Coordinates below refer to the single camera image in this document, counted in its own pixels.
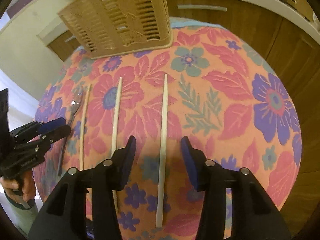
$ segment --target hand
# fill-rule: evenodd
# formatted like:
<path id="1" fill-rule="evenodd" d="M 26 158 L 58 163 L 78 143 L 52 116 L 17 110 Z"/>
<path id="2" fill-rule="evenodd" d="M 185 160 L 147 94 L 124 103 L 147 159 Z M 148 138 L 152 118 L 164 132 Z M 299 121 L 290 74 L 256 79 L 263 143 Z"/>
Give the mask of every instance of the hand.
<path id="1" fill-rule="evenodd" d="M 24 201 L 27 202 L 30 199 L 35 198 L 36 196 L 36 185 L 32 177 L 32 171 L 26 171 L 21 176 L 21 179 L 23 181 L 22 198 Z M 0 178 L 0 183 L 4 188 L 4 191 L 6 192 L 7 196 L 12 200 L 14 200 L 16 203 L 21 204 L 17 198 L 17 195 L 15 195 L 14 192 L 12 191 L 13 189 L 19 188 L 19 183 L 15 179 L 9 180 L 9 179 L 5 179 L 4 177 Z"/>

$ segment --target silver screw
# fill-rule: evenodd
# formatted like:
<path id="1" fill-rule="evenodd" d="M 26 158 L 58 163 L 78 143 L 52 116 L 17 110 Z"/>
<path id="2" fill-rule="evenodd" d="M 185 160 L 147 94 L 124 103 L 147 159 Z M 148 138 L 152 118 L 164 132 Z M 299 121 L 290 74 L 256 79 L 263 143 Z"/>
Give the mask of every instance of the silver screw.
<path id="1" fill-rule="evenodd" d="M 213 160 L 206 160 L 205 165 L 212 167 L 212 166 L 214 166 L 214 161 Z"/>
<path id="2" fill-rule="evenodd" d="M 70 175 L 75 175 L 76 172 L 77 172 L 77 169 L 76 169 L 76 168 L 70 168 L 70 169 L 68 170 L 68 173 L 69 173 Z"/>
<path id="3" fill-rule="evenodd" d="M 242 173 L 243 175 L 248 175 L 248 174 L 250 173 L 250 171 L 249 171 L 248 168 L 242 168 L 242 169 L 241 169 L 241 173 Z"/>
<path id="4" fill-rule="evenodd" d="M 106 159 L 106 160 L 103 162 L 103 165 L 104 165 L 104 166 L 111 166 L 111 165 L 112 165 L 112 160 Z"/>

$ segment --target orange tablecloth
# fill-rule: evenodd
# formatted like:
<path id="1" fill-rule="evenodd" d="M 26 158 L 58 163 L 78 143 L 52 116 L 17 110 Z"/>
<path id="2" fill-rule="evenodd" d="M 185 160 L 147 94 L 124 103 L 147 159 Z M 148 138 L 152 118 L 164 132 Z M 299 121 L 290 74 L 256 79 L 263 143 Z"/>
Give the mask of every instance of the orange tablecloth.
<path id="1" fill-rule="evenodd" d="M 224 168 L 248 167 L 280 209 L 295 182 L 301 132 L 293 103 L 270 66 L 250 46 L 220 27 L 173 30 L 168 49 L 92 60 L 82 49 L 64 64 L 40 101 L 36 120 L 70 117 L 76 87 L 91 83 L 84 140 L 84 168 L 109 158 L 116 87 L 123 77 L 118 148 L 130 135 L 137 152 L 125 190 L 118 193 L 119 223 L 125 239 L 195 237 L 203 193 L 189 180 L 180 152 L 188 135 L 194 148 Z M 164 227 L 155 228 L 164 73 L 169 109 Z M 76 114 L 63 170 L 79 167 L 82 109 Z M 34 169 L 43 200 L 57 184 L 62 140 Z M 87 216 L 92 217 L 90 194 Z M 231 195 L 225 235 L 230 234 Z"/>

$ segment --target beige basket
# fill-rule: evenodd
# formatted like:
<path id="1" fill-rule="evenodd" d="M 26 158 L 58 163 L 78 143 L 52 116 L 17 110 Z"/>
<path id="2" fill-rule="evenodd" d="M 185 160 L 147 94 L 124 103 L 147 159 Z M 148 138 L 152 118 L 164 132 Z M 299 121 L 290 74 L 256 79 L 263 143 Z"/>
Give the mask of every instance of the beige basket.
<path id="1" fill-rule="evenodd" d="M 166 0 L 75 0 L 60 18 L 91 58 L 172 44 Z"/>

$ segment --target tablecloth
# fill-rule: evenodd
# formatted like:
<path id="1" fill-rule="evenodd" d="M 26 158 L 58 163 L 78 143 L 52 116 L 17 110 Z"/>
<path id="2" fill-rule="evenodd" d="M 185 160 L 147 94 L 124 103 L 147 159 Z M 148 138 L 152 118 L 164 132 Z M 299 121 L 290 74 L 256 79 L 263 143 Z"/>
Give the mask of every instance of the tablecloth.
<path id="1" fill-rule="evenodd" d="M 180 152 L 188 135 L 194 148 L 222 167 L 249 168 L 280 209 L 292 189 L 301 159 L 301 131 L 285 87 L 268 63 L 221 26 L 174 25 L 170 48 L 92 60 L 84 49 L 65 62 L 40 100 L 35 119 L 70 117 L 75 89 L 91 83 L 84 139 L 84 168 L 110 157 L 117 84 L 123 77 L 117 147 L 130 135 L 137 151 L 130 179 L 118 192 L 124 239 L 191 240 L 199 224 L 203 192 L 191 186 Z M 168 74 L 168 129 L 164 226 L 155 227 L 164 74 Z M 67 144 L 64 172 L 79 167 L 82 108 Z M 57 184 L 62 140 L 34 168 L 45 201 Z M 225 237 L 231 228 L 227 191 Z M 92 218 L 91 195 L 87 217 Z"/>

